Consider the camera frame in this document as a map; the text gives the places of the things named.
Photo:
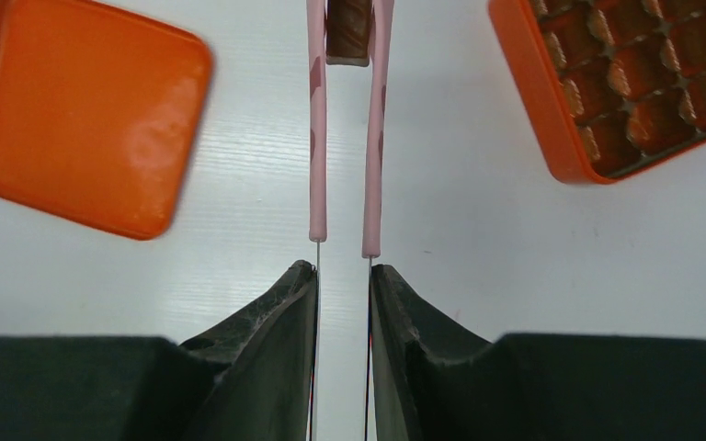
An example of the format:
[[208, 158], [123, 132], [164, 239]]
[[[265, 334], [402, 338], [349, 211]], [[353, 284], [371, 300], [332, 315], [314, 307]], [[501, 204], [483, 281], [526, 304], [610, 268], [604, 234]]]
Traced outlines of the brown chocolate piece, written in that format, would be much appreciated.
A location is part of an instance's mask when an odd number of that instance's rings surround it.
[[371, 0], [329, 0], [325, 18], [328, 65], [370, 64]]

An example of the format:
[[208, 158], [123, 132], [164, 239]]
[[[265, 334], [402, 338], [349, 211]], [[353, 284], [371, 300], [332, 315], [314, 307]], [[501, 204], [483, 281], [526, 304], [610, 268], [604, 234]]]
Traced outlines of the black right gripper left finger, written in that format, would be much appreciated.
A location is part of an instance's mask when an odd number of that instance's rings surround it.
[[316, 322], [301, 260], [182, 344], [0, 336], [0, 440], [303, 440]]

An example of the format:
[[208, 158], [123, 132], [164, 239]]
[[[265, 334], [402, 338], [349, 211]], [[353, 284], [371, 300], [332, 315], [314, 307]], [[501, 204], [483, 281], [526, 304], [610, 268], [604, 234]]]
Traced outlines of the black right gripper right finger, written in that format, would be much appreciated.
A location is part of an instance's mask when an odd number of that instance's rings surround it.
[[706, 440], [706, 340], [472, 333], [370, 276], [380, 440]]

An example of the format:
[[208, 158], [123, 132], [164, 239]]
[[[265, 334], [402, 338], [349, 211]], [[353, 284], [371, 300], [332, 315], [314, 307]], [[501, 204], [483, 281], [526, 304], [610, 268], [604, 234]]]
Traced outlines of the pink silicone tongs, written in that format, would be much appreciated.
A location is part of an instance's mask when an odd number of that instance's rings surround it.
[[[327, 239], [327, 2], [309, 1], [306, 4], [310, 103], [309, 239], [316, 245]], [[373, 262], [381, 254], [382, 156], [393, 11], [392, 1], [372, 1], [370, 64], [367, 66], [372, 69], [372, 77], [361, 247], [361, 255], [368, 262]]]

